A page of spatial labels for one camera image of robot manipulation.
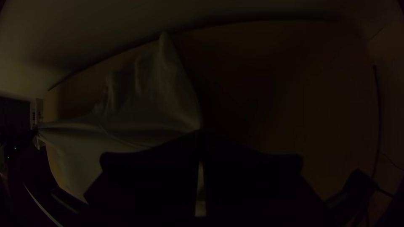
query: wall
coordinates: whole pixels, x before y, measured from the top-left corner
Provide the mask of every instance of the wall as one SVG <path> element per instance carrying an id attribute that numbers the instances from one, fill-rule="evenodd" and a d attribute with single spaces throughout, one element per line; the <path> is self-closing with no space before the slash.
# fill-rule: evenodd
<path id="1" fill-rule="evenodd" d="M 385 21 L 385 0 L 9 0 L 0 15 L 0 91 L 28 98 L 162 30 L 230 18 L 348 18 L 361 35 Z"/>
<path id="2" fill-rule="evenodd" d="M 377 67 L 380 91 L 380 152 L 404 169 L 404 17 L 398 3 L 383 29 L 368 43 Z M 395 194 L 404 171 L 384 156 L 378 157 L 375 180 L 383 190 Z M 378 193 L 371 207 L 371 223 L 380 217 L 391 198 Z"/>

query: cable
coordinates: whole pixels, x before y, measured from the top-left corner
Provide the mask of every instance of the cable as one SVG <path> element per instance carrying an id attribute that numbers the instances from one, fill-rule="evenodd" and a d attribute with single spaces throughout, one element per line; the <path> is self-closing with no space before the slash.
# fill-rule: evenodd
<path id="1" fill-rule="evenodd" d="M 385 153 L 380 152 L 381 155 L 383 155 L 394 167 L 398 168 L 401 171 L 404 171 L 403 168 L 397 166 Z"/>
<path id="2" fill-rule="evenodd" d="M 390 198 L 393 198 L 393 197 L 394 197 L 393 194 L 388 193 L 388 192 L 386 192 L 385 190 L 383 190 L 383 189 L 381 189 L 381 188 L 379 188 L 379 187 L 377 188 L 377 190 L 379 190 L 379 192 L 381 192 L 381 193 L 387 195 L 387 196 L 390 197 Z"/>

